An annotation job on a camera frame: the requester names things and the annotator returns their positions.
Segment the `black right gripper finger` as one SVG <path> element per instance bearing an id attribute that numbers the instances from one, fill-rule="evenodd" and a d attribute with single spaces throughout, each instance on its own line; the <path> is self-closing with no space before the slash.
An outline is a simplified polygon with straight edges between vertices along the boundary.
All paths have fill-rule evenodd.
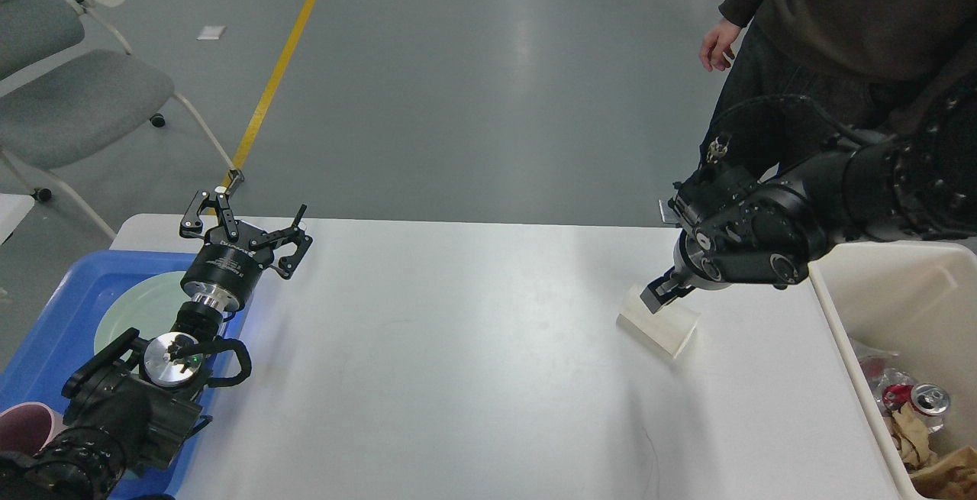
<path id="1" fill-rule="evenodd" d="M 687 277 L 677 269 L 670 269 L 656 278 L 640 292 L 640 302 L 645 305 L 651 315 L 656 315 L 669 303 L 676 299 L 684 298 L 695 290 L 694 285 L 689 285 Z"/>

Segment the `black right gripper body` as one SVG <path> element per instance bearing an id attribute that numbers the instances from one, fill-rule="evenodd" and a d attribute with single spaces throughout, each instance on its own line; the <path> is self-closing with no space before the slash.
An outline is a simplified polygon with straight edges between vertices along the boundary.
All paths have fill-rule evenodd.
<path id="1" fill-rule="evenodd" d="M 673 259 L 671 278 L 684 290 L 717 291 L 730 285 L 722 280 L 721 274 L 714 267 L 711 267 L 711 271 L 706 269 L 708 254 L 691 237 L 679 237 L 674 247 Z"/>

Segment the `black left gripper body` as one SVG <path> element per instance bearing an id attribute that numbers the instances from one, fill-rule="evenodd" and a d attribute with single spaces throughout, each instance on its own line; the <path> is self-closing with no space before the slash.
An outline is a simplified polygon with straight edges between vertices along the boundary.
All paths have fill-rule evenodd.
<path id="1" fill-rule="evenodd" d="M 181 278 L 182 291 L 191 298 L 214 299 L 220 311 L 241 310 L 266 267 L 266 247 L 249 250 L 227 241 L 206 242 Z"/>

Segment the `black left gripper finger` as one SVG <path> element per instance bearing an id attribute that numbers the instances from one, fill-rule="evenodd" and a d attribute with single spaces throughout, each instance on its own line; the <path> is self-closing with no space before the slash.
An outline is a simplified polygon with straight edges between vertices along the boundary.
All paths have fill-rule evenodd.
<path id="1" fill-rule="evenodd" d="M 307 210 L 307 205 L 300 205 L 289 226 L 272 232 L 261 231 L 258 236 L 248 241 L 248 252 L 252 253 L 260 269 L 271 268 L 284 280 L 293 277 L 314 242 L 313 237 L 302 225 L 302 218 Z M 289 245 L 295 247 L 293 253 L 275 256 L 276 250 Z"/>
<path id="2" fill-rule="evenodd" d="M 211 211 L 216 225 L 205 231 L 205 214 Z M 180 219 L 180 237 L 196 239 L 205 245 L 240 245 L 242 230 L 230 206 L 230 195 L 224 189 L 202 189 L 195 192 L 191 204 Z"/>

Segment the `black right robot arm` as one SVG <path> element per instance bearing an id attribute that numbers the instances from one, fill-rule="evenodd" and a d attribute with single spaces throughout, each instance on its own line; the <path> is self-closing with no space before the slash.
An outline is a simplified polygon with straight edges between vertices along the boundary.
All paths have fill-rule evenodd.
<path id="1" fill-rule="evenodd" d="M 975 75 L 937 97 L 910 134 L 852 129 L 800 95 L 726 111 L 705 165 L 667 205 L 673 267 L 640 292 L 652 313 L 694 290 L 801 283 L 855 241 L 975 236 Z"/>

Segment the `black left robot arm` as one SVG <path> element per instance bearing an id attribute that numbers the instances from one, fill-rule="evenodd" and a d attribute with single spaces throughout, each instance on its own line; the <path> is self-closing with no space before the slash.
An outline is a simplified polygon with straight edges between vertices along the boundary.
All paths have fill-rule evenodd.
<path id="1" fill-rule="evenodd" d="M 180 236 L 202 240 L 181 278 L 185 301 L 167 333 L 119 334 L 67 380 L 63 429 L 29 453 L 2 449 L 4 499 L 107 499 L 127 471 L 164 471 L 182 445 L 212 420 L 206 389 L 248 379 L 247 347 L 222 334 L 247 306 L 268 269 L 290 279 L 313 238 L 293 222 L 266 231 L 231 210 L 230 191 L 201 190 L 182 216 Z"/>

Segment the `person's right hand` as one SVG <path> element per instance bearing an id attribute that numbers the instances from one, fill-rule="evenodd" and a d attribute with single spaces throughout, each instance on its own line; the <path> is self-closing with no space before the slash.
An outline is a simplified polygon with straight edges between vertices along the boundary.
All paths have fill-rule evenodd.
<path id="1" fill-rule="evenodd" d="M 706 72 L 723 72 L 732 68 L 736 54 L 733 45 L 743 28 L 722 18 L 706 31 L 699 48 L 699 62 Z"/>

